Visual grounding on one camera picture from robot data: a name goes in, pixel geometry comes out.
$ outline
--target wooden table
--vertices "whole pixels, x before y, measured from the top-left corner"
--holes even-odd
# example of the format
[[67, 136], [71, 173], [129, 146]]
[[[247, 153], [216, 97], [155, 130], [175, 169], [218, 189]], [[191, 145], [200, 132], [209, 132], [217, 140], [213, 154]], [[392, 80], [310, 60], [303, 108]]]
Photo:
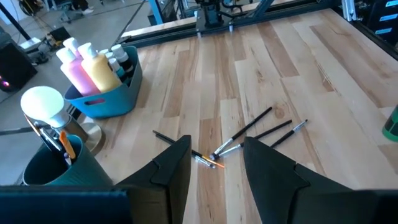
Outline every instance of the wooden table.
[[[398, 144], [381, 133], [398, 103], [398, 63], [332, 10], [154, 45], [139, 58], [136, 108], [98, 121], [107, 141], [96, 158], [115, 182], [168, 147], [153, 129], [190, 134], [210, 154], [273, 106], [247, 136], [292, 119], [262, 139], [271, 144], [309, 119], [279, 152], [353, 189], [398, 188]], [[192, 160], [185, 223], [260, 223], [242, 152], [221, 162]]]

